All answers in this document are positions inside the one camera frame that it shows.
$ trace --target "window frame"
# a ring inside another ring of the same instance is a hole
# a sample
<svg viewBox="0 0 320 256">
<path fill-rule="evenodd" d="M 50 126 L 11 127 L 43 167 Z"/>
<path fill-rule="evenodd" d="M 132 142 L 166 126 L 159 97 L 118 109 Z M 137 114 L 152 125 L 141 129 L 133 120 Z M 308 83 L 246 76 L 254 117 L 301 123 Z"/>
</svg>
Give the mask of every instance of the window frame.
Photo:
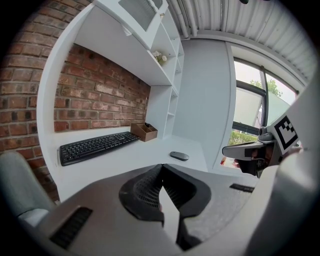
<svg viewBox="0 0 320 256">
<path fill-rule="evenodd" d="M 259 65 L 256 65 L 254 63 L 251 63 L 251 62 L 249 62 L 247 60 L 244 60 L 244 59 L 241 59 L 241 58 L 237 58 L 237 57 L 234 57 L 233 61 L 245 64 L 245 65 L 247 65 L 249 67 L 252 67 L 252 68 L 255 68 L 255 69 L 259 70 L 262 89 L 257 87 L 257 86 L 254 86 L 252 84 L 249 84 L 247 82 L 243 82 L 243 81 L 237 80 L 237 78 L 236 78 L 236 87 L 262 96 L 262 113 L 261 113 L 261 124 L 260 124 L 260 127 L 266 127 L 267 124 L 268 124 L 268 113 L 269 113 L 269 91 L 268 91 L 268 81 L 267 81 L 266 74 L 268 74 L 269 76 L 271 76 L 271 77 L 277 79 L 278 81 L 280 81 L 282 84 L 284 84 L 290 90 L 292 90 L 295 93 L 296 96 L 299 94 L 299 91 L 294 89 L 292 86 L 290 86 L 286 81 L 284 81 L 282 78 L 280 78 L 276 74 L 266 70 L 265 67 L 262 66 L 262 65 L 259 66 Z M 232 129 L 239 130 L 239 131 L 242 131 L 242 132 L 245 132 L 245 133 L 249 133 L 249 134 L 252 134 L 252 135 L 259 135 L 259 130 L 260 130 L 259 128 L 253 127 L 251 125 L 247 125 L 247 124 L 244 124 L 244 123 L 239 123 L 239 122 L 236 122 L 236 121 L 233 121 Z"/>
</svg>

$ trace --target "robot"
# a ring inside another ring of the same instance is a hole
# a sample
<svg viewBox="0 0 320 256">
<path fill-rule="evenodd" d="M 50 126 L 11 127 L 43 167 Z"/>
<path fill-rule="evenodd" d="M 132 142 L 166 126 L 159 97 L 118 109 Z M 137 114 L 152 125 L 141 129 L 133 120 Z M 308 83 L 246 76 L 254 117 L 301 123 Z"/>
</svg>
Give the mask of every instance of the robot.
<svg viewBox="0 0 320 256">
<path fill-rule="evenodd" d="M 258 142 L 222 150 L 252 175 L 147 166 L 88 185 L 29 228 L 30 234 L 53 255 L 275 253 L 320 194 L 319 81 L 315 77 L 286 113 L 262 128 Z M 303 150 L 283 159 L 299 140 Z M 176 241 L 163 230 L 162 186 L 179 210 Z"/>
</svg>

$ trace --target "gray fabric surface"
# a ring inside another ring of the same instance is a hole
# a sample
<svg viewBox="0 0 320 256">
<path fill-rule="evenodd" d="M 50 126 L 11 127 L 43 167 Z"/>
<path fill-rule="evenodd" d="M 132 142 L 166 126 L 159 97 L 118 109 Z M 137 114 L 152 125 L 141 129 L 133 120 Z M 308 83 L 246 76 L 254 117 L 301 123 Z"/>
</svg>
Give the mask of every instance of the gray fabric surface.
<svg viewBox="0 0 320 256">
<path fill-rule="evenodd" d="M 0 155 L 0 189 L 15 216 L 34 209 L 50 211 L 55 206 L 17 152 Z"/>
</svg>

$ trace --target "white cabinet door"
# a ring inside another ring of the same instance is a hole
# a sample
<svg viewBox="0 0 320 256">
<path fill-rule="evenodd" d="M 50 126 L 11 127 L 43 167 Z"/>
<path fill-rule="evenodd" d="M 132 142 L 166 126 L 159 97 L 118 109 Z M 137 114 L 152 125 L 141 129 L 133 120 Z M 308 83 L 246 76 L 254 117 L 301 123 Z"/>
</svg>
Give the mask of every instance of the white cabinet door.
<svg viewBox="0 0 320 256">
<path fill-rule="evenodd" d="M 152 47 L 162 14 L 168 8 L 166 0 L 95 0 L 94 4 L 113 16 L 148 50 Z"/>
</svg>

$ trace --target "tree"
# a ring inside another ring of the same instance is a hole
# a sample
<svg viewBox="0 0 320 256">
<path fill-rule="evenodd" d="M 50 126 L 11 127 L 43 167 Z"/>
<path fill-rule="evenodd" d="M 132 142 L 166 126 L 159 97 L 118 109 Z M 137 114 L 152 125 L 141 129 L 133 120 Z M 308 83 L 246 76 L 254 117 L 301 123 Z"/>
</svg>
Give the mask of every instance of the tree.
<svg viewBox="0 0 320 256">
<path fill-rule="evenodd" d="M 250 134 L 241 133 L 233 130 L 230 135 L 228 146 L 237 145 L 245 142 L 254 142 L 258 138 Z"/>
<path fill-rule="evenodd" d="M 250 81 L 250 84 L 259 88 L 262 88 L 262 85 L 259 81 Z M 278 90 L 278 86 L 276 85 L 276 81 L 273 79 L 270 79 L 270 81 L 268 82 L 268 91 L 269 93 L 274 94 L 275 96 L 278 96 L 279 98 L 281 98 L 282 94 L 284 94 L 282 91 Z"/>
</svg>

